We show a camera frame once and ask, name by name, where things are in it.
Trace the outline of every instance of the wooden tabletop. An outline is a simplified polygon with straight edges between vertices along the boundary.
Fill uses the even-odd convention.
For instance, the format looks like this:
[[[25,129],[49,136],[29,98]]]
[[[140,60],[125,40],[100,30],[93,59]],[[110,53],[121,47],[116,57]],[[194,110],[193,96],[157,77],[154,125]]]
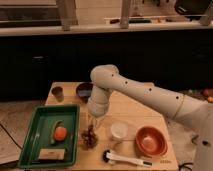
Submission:
[[[110,107],[107,114],[100,119],[99,127],[96,129],[98,145],[93,149],[85,149],[81,133],[88,126],[87,104],[84,103],[75,92],[79,82],[54,82],[52,88],[61,86],[63,88],[64,100],[57,102],[49,92],[46,105],[79,104],[79,136],[76,163],[69,167],[71,170],[177,170],[177,161],[174,155],[172,143],[168,134],[165,120],[161,114],[138,103],[137,101],[114,91],[110,97]],[[124,141],[118,143],[112,140],[110,126],[116,121],[122,121],[128,126],[128,133]],[[168,144],[167,153],[160,158],[146,158],[142,156],[135,145],[135,135],[143,126],[154,126],[165,136]],[[151,161],[151,167],[136,166],[124,162],[116,162],[110,165],[102,160],[104,150],[112,149],[117,154],[127,157],[137,157]]]

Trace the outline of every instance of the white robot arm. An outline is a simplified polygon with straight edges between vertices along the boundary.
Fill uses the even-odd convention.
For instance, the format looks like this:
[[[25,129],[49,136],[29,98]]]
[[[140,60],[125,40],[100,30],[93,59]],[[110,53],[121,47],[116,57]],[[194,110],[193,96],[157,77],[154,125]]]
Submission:
[[[147,86],[119,75],[114,65],[101,65],[91,72],[94,84],[88,110],[94,117],[107,113],[113,90],[119,91],[199,134],[193,171],[213,171],[213,105],[187,95]]]

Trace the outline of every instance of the green plastic tray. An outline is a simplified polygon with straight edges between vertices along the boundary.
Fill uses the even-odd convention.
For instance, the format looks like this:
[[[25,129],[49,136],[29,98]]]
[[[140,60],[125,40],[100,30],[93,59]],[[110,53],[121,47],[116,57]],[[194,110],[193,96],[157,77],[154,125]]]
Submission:
[[[63,120],[62,125],[67,128],[68,133],[64,141],[52,145],[50,143],[52,127],[59,120]],[[73,165],[76,160],[78,124],[78,105],[37,107],[32,115],[18,167],[21,169],[33,169]],[[65,148],[64,160],[38,160],[41,148]]]

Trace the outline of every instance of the small bowl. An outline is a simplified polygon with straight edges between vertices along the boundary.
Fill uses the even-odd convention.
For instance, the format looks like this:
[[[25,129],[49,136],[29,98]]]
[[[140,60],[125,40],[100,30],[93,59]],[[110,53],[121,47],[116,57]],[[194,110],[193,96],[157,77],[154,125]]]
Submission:
[[[83,101],[87,102],[88,98],[91,96],[93,84],[90,82],[84,82],[78,85],[76,88],[76,94]]]
[[[167,152],[168,145],[163,134],[156,128],[145,126],[136,134],[136,144],[143,155],[159,157]]]

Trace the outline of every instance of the brush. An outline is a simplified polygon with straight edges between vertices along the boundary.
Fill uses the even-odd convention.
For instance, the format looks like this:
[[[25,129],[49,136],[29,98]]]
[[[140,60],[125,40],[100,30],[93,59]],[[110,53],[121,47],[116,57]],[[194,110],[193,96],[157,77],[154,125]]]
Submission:
[[[103,152],[103,160],[106,163],[111,161],[123,161],[123,162],[129,162],[129,163],[140,165],[140,166],[148,166],[148,167],[152,166],[152,163],[149,161],[121,156],[121,155],[115,154],[113,150],[109,150],[109,149]]]

